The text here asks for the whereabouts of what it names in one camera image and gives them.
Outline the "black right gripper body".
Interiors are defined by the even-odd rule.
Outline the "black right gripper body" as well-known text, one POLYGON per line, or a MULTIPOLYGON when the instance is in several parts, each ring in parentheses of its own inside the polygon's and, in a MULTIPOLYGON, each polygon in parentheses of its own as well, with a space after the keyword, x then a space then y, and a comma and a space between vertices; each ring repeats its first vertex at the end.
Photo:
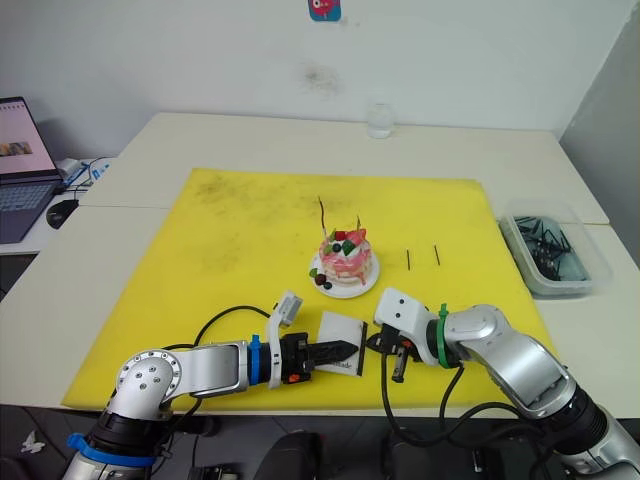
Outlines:
POLYGON ((409 360, 419 361, 419 354, 416 344, 401 334, 398 329, 389 325, 383 325, 380 330, 381 340, 381 367, 386 368, 388 359, 401 358, 401 362, 406 364, 409 360))

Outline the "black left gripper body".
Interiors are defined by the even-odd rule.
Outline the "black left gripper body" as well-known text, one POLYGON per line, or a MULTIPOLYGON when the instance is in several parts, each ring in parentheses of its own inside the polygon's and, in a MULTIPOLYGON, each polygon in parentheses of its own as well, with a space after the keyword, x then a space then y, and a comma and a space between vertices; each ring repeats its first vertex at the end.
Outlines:
POLYGON ((307 333, 290 333, 280 339, 281 382, 295 384, 311 379, 313 362, 310 360, 307 333))

